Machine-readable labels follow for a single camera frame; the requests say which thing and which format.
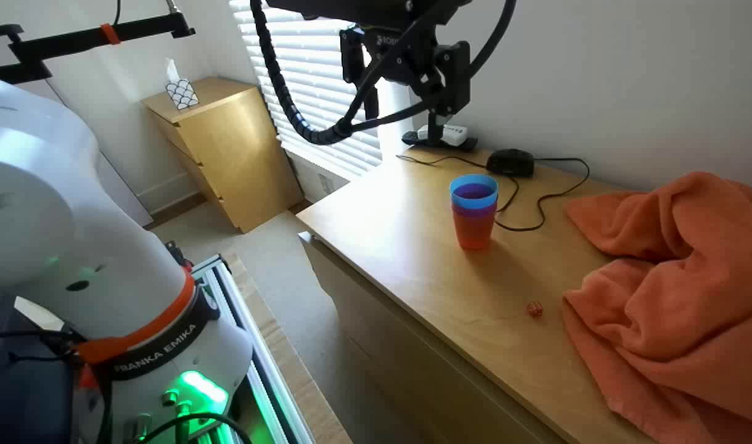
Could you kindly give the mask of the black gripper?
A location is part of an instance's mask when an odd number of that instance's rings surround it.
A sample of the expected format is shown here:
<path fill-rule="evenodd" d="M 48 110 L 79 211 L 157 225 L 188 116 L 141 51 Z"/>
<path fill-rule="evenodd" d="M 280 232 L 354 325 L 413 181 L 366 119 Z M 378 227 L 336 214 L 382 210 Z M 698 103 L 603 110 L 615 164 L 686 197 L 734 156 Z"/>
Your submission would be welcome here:
<path fill-rule="evenodd" d="M 354 103 L 375 112 L 379 78 L 408 86 L 431 110 L 450 116 L 471 98 L 471 47 L 439 45 L 433 32 L 348 27 L 341 32 L 342 78 L 354 86 Z"/>

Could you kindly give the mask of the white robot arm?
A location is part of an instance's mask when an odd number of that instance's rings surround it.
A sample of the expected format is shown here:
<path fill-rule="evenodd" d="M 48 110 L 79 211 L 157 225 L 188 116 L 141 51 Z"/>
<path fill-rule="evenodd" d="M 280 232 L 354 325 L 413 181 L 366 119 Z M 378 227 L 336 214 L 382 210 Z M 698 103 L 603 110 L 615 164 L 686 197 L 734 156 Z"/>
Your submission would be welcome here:
<path fill-rule="evenodd" d="M 194 271 L 126 214 L 99 146 L 66 106 L 0 78 L 0 291 L 73 334 L 106 397 L 109 439 L 151 416 L 157 439 L 220 421 L 252 366 L 252 334 Z"/>

